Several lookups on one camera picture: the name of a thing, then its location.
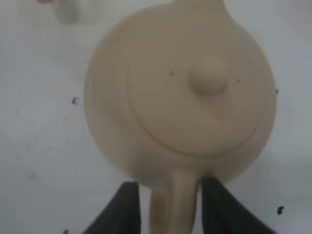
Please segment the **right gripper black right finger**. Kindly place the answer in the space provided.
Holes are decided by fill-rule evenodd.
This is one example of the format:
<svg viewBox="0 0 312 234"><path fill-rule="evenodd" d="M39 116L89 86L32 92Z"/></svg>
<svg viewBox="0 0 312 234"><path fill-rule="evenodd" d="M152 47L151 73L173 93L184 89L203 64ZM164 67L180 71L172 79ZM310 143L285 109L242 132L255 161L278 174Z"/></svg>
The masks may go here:
<svg viewBox="0 0 312 234"><path fill-rule="evenodd" d="M274 234L214 177L201 181L202 227L205 234Z"/></svg>

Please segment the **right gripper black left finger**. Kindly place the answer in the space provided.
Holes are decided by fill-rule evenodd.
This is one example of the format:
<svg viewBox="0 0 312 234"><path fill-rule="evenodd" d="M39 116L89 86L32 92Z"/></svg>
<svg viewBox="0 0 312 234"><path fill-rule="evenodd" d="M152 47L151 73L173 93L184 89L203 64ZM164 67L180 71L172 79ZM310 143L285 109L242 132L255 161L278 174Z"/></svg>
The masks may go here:
<svg viewBox="0 0 312 234"><path fill-rule="evenodd" d="M124 182L113 198L84 231L85 234L140 234L139 184Z"/></svg>

